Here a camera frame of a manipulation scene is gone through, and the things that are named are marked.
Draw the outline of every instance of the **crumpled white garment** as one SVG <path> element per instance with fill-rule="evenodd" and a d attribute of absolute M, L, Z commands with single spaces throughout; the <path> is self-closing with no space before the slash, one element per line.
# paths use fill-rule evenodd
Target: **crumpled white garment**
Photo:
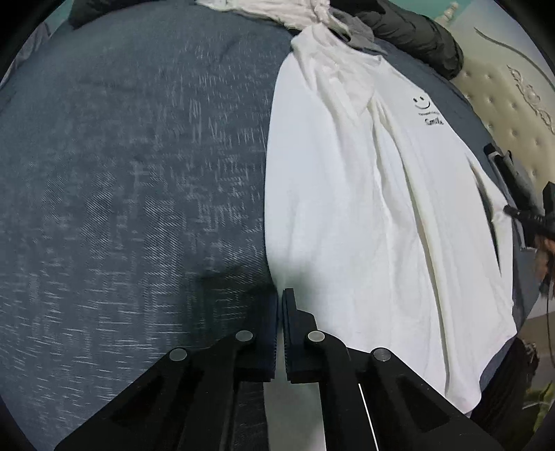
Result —
<path fill-rule="evenodd" d="M 391 349 L 469 412 L 484 368 L 516 333 L 504 196 L 428 95 L 381 56 L 349 48 L 320 24 L 292 47 L 266 159 L 274 283 L 294 288 L 319 329 L 351 348 Z M 478 186 L 493 209 L 499 263 Z M 276 402 L 287 396 L 275 392 L 289 389 L 266 386 L 274 450 L 289 440 L 276 433 L 287 410 Z M 319 449 L 319 440 L 287 446 Z"/>
<path fill-rule="evenodd" d="M 315 23 L 349 35 L 349 28 L 330 13 L 329 0 L 196 0 L 219 11 L 238 11 L 272 19 L 287 28 L 302 30 Z"/>

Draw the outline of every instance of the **person's hand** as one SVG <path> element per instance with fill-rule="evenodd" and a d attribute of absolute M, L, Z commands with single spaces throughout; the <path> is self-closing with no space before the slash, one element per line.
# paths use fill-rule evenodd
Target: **person's hand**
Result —
<path fill-rule="evenodd" d="M 544 237 L 536 237 L 536 277 L 539 280 L 547 274 L 547 262 L 552 254 L 555 254 L 555 241 Z"/>

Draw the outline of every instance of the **gray bed sheet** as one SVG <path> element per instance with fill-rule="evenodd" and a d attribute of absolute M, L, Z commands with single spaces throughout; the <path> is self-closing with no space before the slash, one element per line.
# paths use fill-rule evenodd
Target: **gray bed sheet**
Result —
<path fill-rule="evenodd" d="M 172 347 L 233 331 L 271 284 L 265 148 L 289 43 L 270 22 L 146 3 L 60 29 L 0 91 L 0 396 L 38 451 Z M 495 181 L 457 89 L 379 45 Z M 515 250 L 520 325 L 537 286 Z M 261 396 L 242 388 L 239 446 L 267 447 Z"/>

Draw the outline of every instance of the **smiley face print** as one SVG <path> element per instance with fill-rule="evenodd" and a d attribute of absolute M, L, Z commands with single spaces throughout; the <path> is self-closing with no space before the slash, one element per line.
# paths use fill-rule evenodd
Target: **smiley face print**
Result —
<path fill-rule="evenodd" d="M 429 99 L 423 96 L 414 97 L 412 100 L 415 103 L 415 107 L 418 109 L 428 109 L 432 104 Z"/>

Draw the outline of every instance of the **tufted headboard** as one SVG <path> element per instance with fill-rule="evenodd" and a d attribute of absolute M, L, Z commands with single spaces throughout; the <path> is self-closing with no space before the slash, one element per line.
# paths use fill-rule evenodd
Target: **tufted headboard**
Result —
<path fill-rule="evenodd" d="M 496 39 L 489 36 L 494 27 L 460 29 L 450 27 L 465 55 L 462 71 L 452 82 L 497 145 L 521 161 L 541 194 L 548 181 L 555 181 L 555 78 L 502 42 L 500 32 Z"/>

